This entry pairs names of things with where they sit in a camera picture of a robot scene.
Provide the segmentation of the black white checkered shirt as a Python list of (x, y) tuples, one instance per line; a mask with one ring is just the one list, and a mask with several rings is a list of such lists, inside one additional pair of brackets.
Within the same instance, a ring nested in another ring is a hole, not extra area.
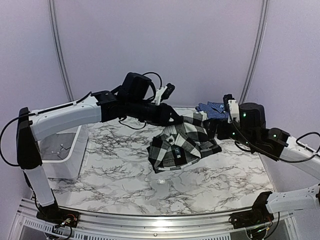
[(165, 127), (147, 147), (153, 171), (181, 170), (220, 153), (222, 148), (208, 134), (209, 125), (207, 113), (200, 111), (183, 115), (180, 124)]

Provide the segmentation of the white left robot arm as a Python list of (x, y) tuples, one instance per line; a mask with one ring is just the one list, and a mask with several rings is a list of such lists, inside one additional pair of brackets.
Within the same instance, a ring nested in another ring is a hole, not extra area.
[(175, 86), (171, 83), (157, 89), (146, 74), (129, 72), (115, 89), (89, 92), (79, 100), (30, 111), (27, 107), (3, 129), (17, 123), (15, 167), (23, 170), (44, 215), (53, 223), (63, 219), (49, 186), (38, 147), (38, 141), (70, 128), (131, 117), (153, 126), (167, 127), (182, 123), (178, 113), (164, 101)]

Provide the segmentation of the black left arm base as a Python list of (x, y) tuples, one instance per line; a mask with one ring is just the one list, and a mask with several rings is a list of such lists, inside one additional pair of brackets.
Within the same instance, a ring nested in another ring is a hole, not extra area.
[(68, 226), (75, 228), (78, 225), (80, 213), (78, 211), (60, 208), (55, 202), (48, 206), (37, 204), (36, 217), (59, 227)]

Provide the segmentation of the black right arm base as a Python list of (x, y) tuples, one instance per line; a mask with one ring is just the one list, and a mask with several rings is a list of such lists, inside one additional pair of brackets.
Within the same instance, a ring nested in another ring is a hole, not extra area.
[(240, 229), (272, 222), (274, 215), (267, 210), (266, 206), (271, 193), (271, 191), (260, 193), (251, 206), (251, 210), (232, 213), (228, 221), (233, 225), (233, 228)]

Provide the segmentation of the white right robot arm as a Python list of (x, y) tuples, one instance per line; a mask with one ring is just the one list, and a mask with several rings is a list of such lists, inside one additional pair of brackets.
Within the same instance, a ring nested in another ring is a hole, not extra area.
[[(232, 139), (247, 147), (250, 153), (259, 153), (274, 161), (297, 167), (305, 173), (320, 177), (320, 150), (312, 149), (280, 128), (267, 128), (265, 109), (261, 104), (238, 104), (235, 99), (226, 101), (228, 119), (209, 119), (206, 127), (209, 136), (219, 140)], [(283, 211), (320, 208), (320, 186), (287, 191), (262, 192), (255, 200), (247, 219), (258, 224), (267, 214)]]

